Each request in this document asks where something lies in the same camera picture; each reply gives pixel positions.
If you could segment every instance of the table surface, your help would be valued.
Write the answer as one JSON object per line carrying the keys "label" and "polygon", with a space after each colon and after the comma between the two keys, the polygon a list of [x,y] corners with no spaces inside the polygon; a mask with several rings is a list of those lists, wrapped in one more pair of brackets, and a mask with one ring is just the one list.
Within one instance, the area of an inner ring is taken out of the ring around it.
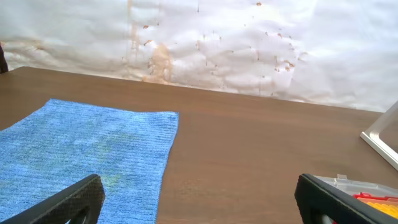
{"label": "table surface", "polygon": [[302,173],[398,188],[359,138],[379,113],[22,67],[0,75],[0,129],[50,98],[180,112],[157,223],[301,223]]}

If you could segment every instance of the black object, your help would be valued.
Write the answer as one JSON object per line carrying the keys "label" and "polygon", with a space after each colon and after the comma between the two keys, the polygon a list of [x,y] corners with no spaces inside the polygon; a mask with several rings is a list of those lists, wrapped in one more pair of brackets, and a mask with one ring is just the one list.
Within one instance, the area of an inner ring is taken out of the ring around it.
{"label": "black object", "polygon": [[1,45],[0,45],[0,74],[8,72],[8,66],[6,59],[4,58],[4,52],[2,51]]}
{"label": "black object", "polygon": [[93,174],[1,224],[97,223],[105,200],[98,175]]}
{"label": "black object", "polygon": [[398,220],[324,181],[302,174],[298,178],[294,194],[304,224],[319,224],[327,215],[338,224],[393,224]]}

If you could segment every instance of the white leg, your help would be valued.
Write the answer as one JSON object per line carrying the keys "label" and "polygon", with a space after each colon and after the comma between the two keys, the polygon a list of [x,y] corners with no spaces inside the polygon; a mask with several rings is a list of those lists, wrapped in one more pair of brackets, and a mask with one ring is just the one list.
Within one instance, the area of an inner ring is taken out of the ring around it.
{"label": "white leg", "polygon": [[364,139],[376,152],[398,170],[398,154],[384,143],[379,134],[398,116],[398,101],[391,106],[368,130],[361,133]]}

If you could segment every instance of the blue cloth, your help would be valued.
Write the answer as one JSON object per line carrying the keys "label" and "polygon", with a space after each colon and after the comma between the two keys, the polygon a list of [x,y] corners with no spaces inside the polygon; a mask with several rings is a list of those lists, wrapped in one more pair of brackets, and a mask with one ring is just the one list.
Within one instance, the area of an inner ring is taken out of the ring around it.
{"label": "blue cloth", "polygon": [[90,174],[101,176],[98,223],[155,223],[178,113],[50,100],[0,131],[0,221]]}

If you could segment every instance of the white wall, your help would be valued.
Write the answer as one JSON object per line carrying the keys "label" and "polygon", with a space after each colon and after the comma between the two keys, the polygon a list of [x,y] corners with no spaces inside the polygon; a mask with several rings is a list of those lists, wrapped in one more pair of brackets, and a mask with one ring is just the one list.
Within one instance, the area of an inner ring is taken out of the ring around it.
{"label": "white wall", "polygon": [[385,111],[398,1],[2,0],[10,69],[49,68]]}

